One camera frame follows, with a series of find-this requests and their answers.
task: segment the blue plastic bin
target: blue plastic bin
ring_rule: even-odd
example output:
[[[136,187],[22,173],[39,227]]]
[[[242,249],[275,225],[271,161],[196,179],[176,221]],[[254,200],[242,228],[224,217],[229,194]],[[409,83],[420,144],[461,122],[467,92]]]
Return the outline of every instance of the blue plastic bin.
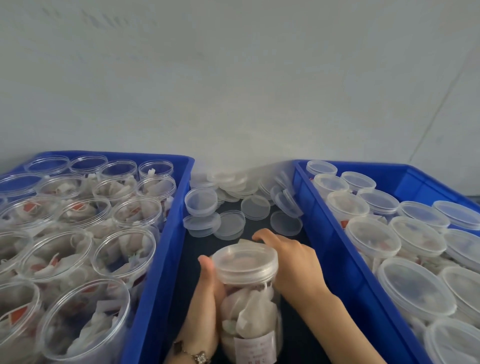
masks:
[[[340,297],[387,363],[431,364],[427,353],[309,180],[307,162],[294,161],[293,185],[296,199],[305,213],[303,228],[317,252],[327,285]],[[373,178],[378,190],[399,201],[417,201],[431,206],[437,200],[445,200],[480,212],[479,205],[409,165],[330,163],[338,168],[338,176],[345,171],[354,171]]]
[[[157,363],[160,356],[161,343],[165,336],[168,311],[183,245],[185,234],[182,223],[183,199],[190,189],[190,172],[194,160],[186,156],[168,154],[88,152],[78,150],[44,152],[36,155],[34,158],[63,155],[72,160],[86,154],[102,154],[109,161],[131,159],[138,166],[152,159],[165,159],[173,163],[173,178],[177,184],[177,192],[163,228],[160,242],[157,245],[152,267],[148,272],[144,292],[122,356],[122,363],[125,364]],[[14,168],[9,173],[19,172],[24,172],[23,165]]]

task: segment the black table surface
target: black table surface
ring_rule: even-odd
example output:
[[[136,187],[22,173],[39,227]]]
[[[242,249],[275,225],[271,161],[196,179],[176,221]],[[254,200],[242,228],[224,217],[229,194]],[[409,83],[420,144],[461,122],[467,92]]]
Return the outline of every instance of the black table surface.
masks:
[[[217,212],[222,213],[228,210],[240,210],[240,203],[241,201],[235,203],[225,202]],[[272,206],[270,215],[278,210],[278,207]],[[253,233],[262,228],[273,230],[270,226],[270,216],[260,221],[247,219],[241,238],[251,240]],[[290,238],[296,239],[302,244],[310,245],[310,241],[304,230],[297,236]],[[170,306],[170,314],[168,315],[168,330],[166,342],[163,346],[164,351],[172,345],[187,314],[190,299],[192,298],[200,274],[200,264],[197,260],[198,256],[210,256],[224,246],[234,244],[237,241],[238,239],[232,241],[220,240],[214,235],[204,238],[194,238],[186,232],[177,273],[177,281]],[[284,342],[277,363],[330,363],[323,348],[308,327],[297,312],[283,298],[280,303],[280,311],[283,319]],[[212,364],[227,363],[230,363],[230,361],[223,354],[221,345],[219,345],[218,350],[212,358]]]

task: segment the white label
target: white label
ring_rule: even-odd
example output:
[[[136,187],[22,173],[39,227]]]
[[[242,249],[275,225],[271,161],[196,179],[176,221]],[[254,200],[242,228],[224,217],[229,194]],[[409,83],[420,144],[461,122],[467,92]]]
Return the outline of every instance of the white label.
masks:
[[[257,339],[234,338],[234,341],[237,364],[276,363],[276,342],[274,331]]]

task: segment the person's left hand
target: person's left hand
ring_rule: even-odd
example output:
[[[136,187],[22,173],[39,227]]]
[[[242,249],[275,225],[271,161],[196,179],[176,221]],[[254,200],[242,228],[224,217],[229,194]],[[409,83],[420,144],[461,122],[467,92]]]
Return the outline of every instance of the person's left hand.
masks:
[[[216,277],[212,259],[201,255],[198,261],[202,268],[200,278],[176,341],[183,340],[183,349],[190,354],[204,351],[208,358],[212,358],[218,346],[216,313],[225,298],[225,291]]]

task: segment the person's right hand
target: person's right hand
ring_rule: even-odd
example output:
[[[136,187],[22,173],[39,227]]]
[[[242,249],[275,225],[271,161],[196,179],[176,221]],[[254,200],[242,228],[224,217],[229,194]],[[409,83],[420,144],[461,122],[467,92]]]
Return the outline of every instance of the person's right hand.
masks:
[[[278,253],[278,274],[274,286],[300,314],[313,302],[330,294],[315,251],[296,240],[258,230],[252,237],[262,240]]]

